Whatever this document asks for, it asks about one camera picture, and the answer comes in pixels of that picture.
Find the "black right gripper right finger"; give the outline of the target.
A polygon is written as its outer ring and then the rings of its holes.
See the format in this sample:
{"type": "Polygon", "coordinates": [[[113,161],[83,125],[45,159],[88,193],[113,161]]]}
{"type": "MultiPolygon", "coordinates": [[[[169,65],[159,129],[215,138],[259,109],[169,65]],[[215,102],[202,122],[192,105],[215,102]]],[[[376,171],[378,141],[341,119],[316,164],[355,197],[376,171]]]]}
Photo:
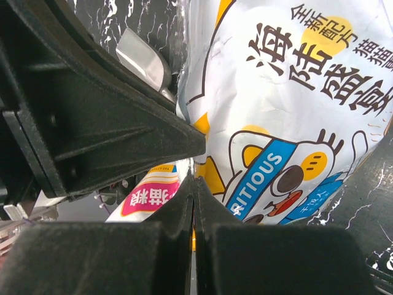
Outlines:
{"type": "Polygon", "coordinates": [[[362,252],[345,230],[239,221],[195,180],[199,294],[376,294],[362,252]]]}

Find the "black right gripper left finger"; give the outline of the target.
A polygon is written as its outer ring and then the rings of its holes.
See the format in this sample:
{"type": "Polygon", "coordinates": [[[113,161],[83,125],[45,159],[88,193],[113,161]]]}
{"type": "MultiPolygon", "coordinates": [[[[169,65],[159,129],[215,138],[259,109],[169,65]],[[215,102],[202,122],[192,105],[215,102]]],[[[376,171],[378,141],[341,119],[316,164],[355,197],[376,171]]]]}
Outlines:
{"type": "Polygon", "coordinates": [[[43,222],[21,233],[2,294],[188,294],[194,179],[140,223],[43,222]]]}

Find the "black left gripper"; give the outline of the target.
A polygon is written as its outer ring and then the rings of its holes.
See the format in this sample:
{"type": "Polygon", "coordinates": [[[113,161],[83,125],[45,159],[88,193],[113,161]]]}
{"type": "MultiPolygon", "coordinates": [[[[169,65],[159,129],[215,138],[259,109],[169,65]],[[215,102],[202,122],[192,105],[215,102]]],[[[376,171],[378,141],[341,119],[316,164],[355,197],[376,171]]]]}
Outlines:
{"type": "Polygon", "coordinates": [[[1,2],[1,219],[201,155],[204,136],[92,60],[52,1],[1,2]]]}

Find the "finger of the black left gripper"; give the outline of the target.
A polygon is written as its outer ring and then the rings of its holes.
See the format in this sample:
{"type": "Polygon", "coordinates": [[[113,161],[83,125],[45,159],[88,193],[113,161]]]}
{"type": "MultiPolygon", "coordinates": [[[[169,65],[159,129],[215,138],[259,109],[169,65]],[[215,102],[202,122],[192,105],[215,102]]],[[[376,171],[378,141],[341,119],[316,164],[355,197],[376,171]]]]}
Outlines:
{"type": "Polygon", "coordinates": [[[142,96],[146,101],[153,101],[171,113],[175,111],[175,103],[165,98],[147,85],[146,82],[127,70],[126,67],[121,65],[118,60],[94,41],[74,12],[71,11],[66,1],[52,1],[52,12],[73,41],[100,67],[116,78],[122,87],[126,88],[128,93],[134,91],[135,94],[142,96]]]}

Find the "pink white pet food bag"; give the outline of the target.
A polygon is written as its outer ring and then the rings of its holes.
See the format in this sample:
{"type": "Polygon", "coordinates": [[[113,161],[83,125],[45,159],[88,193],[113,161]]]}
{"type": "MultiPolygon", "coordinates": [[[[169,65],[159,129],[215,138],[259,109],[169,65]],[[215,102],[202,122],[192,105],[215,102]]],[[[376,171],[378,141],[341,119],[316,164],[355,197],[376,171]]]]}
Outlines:
{"type": "Polygon", "coordinates": [[[179,104],[239,221],[321,213],[392,121],[391,1],[193,1],[179,104]]]}

